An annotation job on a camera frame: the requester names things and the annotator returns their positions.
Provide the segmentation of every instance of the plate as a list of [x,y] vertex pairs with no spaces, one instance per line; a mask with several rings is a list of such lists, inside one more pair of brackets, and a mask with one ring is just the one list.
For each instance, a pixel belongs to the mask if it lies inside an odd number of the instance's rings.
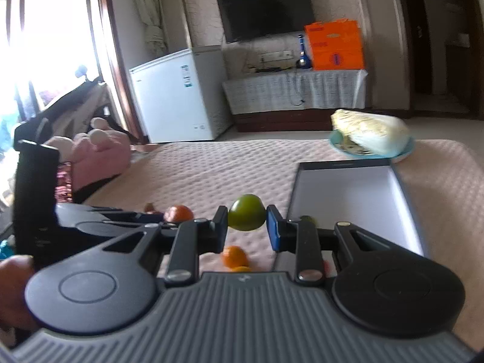
[[[331,143],[331,146],[333,146],[336,150],[342,151],[343,153],[346,153],[354,158],[366,158],[366,159],[386,158],[381,155],[375,154],[372,151],[367,150],[361,147],[360,145],[357,145],[356,143],[353,143],[353,142],[351,142],[351,144],[344,143],[343,136],[340,133],[340,131],[338,131],[337,129],[331,132],[329,141]],[[403,151],[396,157],[391,158],[392,162],[400,162],[401,160],[408,157],[412,153],[414,147],[415,147],[415,140],[413,139],[413,137],[410,137]]]

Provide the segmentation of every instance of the doorway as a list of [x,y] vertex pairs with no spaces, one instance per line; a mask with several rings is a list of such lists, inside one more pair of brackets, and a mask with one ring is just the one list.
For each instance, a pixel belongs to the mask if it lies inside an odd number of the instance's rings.
[[477,46],[469,35],[480,15],[469,0],[402,0],[410,55],[411,108],[422,116],[475,117]]

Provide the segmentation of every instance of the power outlet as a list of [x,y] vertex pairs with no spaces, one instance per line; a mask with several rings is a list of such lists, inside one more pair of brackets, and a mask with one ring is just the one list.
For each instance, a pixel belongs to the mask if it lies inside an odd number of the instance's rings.
[[292,50],[283,50],[281,52],[272,52],[259,54],[259,62],[267,63],[269,61],[289,60],[294,58]]

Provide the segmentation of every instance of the television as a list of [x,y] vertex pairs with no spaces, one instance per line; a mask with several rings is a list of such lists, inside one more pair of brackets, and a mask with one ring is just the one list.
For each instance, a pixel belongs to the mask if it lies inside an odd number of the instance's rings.
[[303,31],[314,23],[311,0],[217,0],[227,43]]

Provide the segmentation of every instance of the patterned wallpaper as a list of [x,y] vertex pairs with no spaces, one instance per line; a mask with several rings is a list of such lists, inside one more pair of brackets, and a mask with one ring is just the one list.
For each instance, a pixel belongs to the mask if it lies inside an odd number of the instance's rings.
[[[217,0],[185,0],[188,22],[195,46],[224,44],[222,22]],[[356,19],[361,23],[360,0],[311,0],[317,21],[330,21],[338,18]],[[247,42],[234,42],[223,45],[228,75],[240,77],[250,66],[259,67],[258,55],[267,52],[294,50],[299,53],[297,34],[258,38]],[[272,63],[273,66],[293,65],[293,60]]]

